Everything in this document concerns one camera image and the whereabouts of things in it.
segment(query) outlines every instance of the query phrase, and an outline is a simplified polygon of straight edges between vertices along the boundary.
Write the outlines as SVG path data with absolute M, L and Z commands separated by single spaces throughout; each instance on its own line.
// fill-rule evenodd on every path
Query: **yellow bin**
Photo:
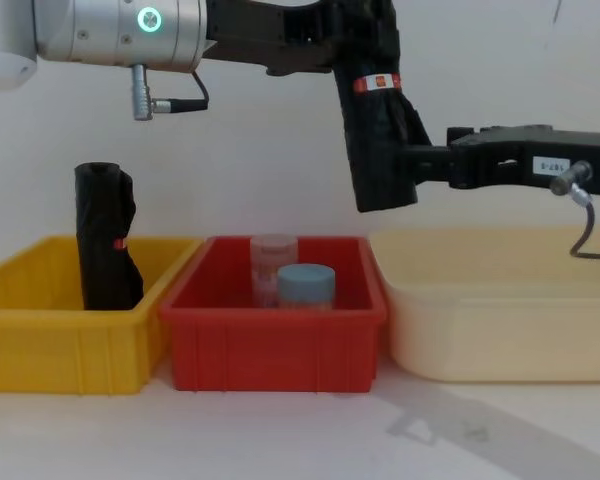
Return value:
M 0 265 L 0 392 L 140 391 L 167 346 L 158 304 L 201 244 L 130 239 L 145 297 L 126 312 L 83 310 L 75 237 L 45 239 Z

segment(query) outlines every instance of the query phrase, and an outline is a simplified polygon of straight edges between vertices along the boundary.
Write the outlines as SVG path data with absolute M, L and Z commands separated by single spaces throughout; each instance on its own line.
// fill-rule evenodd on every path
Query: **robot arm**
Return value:
M 206 58 L 263 65 L 275 76 L 333 72 L 361 212 L 414 204 L 425 181 L 552 186 L 560 195 L 586 183 L 600 194 L 600 134 L 454 128 L 446 146 L 432 146 L 402 93 L 391 0 L 0 0 L 0 86 L 26 81 L 38 54 L 130 68 L 137 120 L 208 105 L 204 88 L 204 100 L 152 98 L 147 70 L 196 76 Z

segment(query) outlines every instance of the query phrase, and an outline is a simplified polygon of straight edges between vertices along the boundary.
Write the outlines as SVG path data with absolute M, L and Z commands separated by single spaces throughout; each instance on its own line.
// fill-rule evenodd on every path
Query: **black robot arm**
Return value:
M 361 212 L 417 203 L 416 186 L 426 181 L 456 189 L 547 188 L 552 182 L 555 187 L 560 176 L 568 183 L 581 161 L 589 171 L 577 180 L 600 195 L 600 134 L 547 126 L 479 133 L 452 128 L 446 146 L 432 146 L 402 92 L 391 0 L 321 0 L 302 7 L 209 0 L 207 38 L 215 42 L 205 53 L 209 59 L 263 65 L 275 76 L 334 73 Z M 567 189 L 562 185 L 554 192 Z

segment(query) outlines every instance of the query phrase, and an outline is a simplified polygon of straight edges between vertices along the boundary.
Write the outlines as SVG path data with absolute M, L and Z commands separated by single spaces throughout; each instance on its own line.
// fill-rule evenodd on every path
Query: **plastic container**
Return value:
M 48 238 L 0 265 L 0 392 L 138 392 L 168 340 L 159 300 L 200 244 L 129 240 L 145 298 L 126 312 L 82 310 L 75 237 Z
M 580 228 L 383 232 L 371 245 L 405 369 L 451 382 L 600 381 L 600 261 Z M 586 251 L 600 251 L 600 228 Z
M 299 259 L 338 274 L 331 311 L 256 308 L 248 237 L 215 238 L 161 309 L 178 390 L 368 392 L 386 306 L 360 238 L 300 238 Z
M 260 235 L 251 239 L 251 282 L 254 303 L 273 308 L 278 303 L 278 270 L 298 261 L 298 239 Z
M 331 310 L 336 293 L 336 272 L 325 265 L 288 265 L 278 271 L 280 308 Z

